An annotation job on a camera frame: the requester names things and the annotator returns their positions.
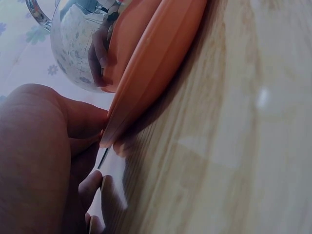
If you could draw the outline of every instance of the silver kettle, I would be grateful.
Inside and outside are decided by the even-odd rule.
[[[112,82],[103,78],[107,50],[123,0],[56,0],[53,19],[37,0],[26,0],[35,20],[51,33],[51,46],[60,69],[79,87],[102,92]]]

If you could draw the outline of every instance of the floral tablecloth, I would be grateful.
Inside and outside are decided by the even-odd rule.
[[[38,0],[52,18],[55,0]],[[26,83],[49,86],[68,98],[108,109],[114,95],[92,93],[71,83],[56,63],[49,33],[28,12],[25,0],[0,0],[0,102]]]

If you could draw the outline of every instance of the wooden table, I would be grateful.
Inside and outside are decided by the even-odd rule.
[[[210,0],[174,81],[105,162],[125,192],[115,232],[311,233],[311,81],[311,0]]]

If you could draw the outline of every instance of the kettle handle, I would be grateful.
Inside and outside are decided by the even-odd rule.
[[[48,32],[51,31],[52,21],[44,14],[44,12],[39,7],[37,0],[26,0],[26,5],[35,18],[35,20]]]

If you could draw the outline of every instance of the orange plate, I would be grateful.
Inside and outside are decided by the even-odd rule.
[[[110,147],[164,91],[194,39],[206,2],[161,1],[122,75],[101,147]]]

